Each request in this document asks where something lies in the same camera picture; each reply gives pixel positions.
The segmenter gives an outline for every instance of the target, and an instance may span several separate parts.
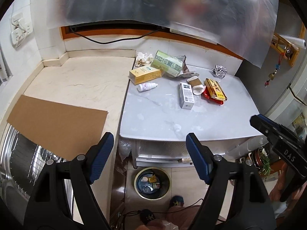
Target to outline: blue gripper pad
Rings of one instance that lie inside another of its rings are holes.
[[[213,154],[207,146],[201,145],[194,133],[187,134],[185,145],[196,168],[198,176],[206,184],[211,183],[213,169]]]
[[[114,145],[114,136],[110,132],[106,132],[102,139],[97,144],[97,147],[100,149],[97,151],[98,153],[94,157],[94,160],[92,161],[90,174],[89,174],[89,180],[91,184],[94,183],[97,179],[99,179],[101,172],[106,164],[106,161],[108,160],[108,157],[113,149]]]

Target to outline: marble countertop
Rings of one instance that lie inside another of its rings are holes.
[[[152,141],[185,141],[194,132],[200,141],[246,138],[260,135],[250,126],[252,115],[259,114],[250,94],[239,78],[226,75],[215,78],[212,71],[188,66],[206,78],[220,83],[228,100],[224,105],[208,101],[203,95],[194,95],[191,110],[180,108],[179,83],[186,79],[163,76],[152,80],[158,86],[150,91],[138,92],[130,82],[120,126],[120,136]]]
[[[69,58],[61,67],[46,67],[24,92],[26,96],[108,111],[102,135],[111,132],[115,143],[100,178],[91,185],[106,219],[109,217],[119,121],[134,58]],[[76,204],[74,220],[82,222]]]

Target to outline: person's foot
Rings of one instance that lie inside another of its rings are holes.
[[[151,220],[154,220],[156,217],[154,216],[153,212],[151,212],[149,209],[143,209],[140,212],[140,219],[144,223],[144,225],[147,225],[148,222]]]
[[[175,195],[173,196],[173,198],[171,198],[169,202],[169,208],[173,206],[183,206],[183,204],[184,204],[183,197],[180,195]]]

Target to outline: wooden window frame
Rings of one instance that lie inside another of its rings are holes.
[[[69,26],[61,27],[62,37],[63,40],[72,39],[80,37],[74,33],[71,33],[69,30]],[[143,30],[143,29],[95,29],[95,30],[86,30],[86,31],[78,31],[79,34],[84,36],[93,36],[93,35],[144,35],[146,33],[149,33],[150,30]],[[199,40],[196,38],[192,38],[189,36],[174,34],[171,32],[156,32],[151,34],[149,37],[159,37],[159,38],[165,38],[165,39],[171,39],[171,40],[177,40],[182,41],[186,43],[191,43],[195,45],[199,45],[202,47],[206,47],[209,49],[213,49],[216,51],[219,51],[221,53],[225,53],[227,55],[233,56],[237,59],[243,60],[241,56],[231,52],[226,47],[223,47],[220,44],[212,44],[203,40]]]

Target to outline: metal screw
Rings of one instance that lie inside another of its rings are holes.
[[[85,155],[78,155],[77,160],[78,161],[83,161],[85,159]]]
[[[253,165],[253,162],[252,162],[251,160],[249,160],[249,159],[247,159],[247,160],[245,161],[245,163],[246,163],[248,166],[252,166],[252,165]]]
[[[53,160],[52,159],[49,159],[47,162],[46,162],[47,165],[51,165],[53,164]]]
[[[214,160],[216,160],[218,162],[223,159],[223,157],[220,156],[220,155],[215,155],[213,158],[214,158]]]

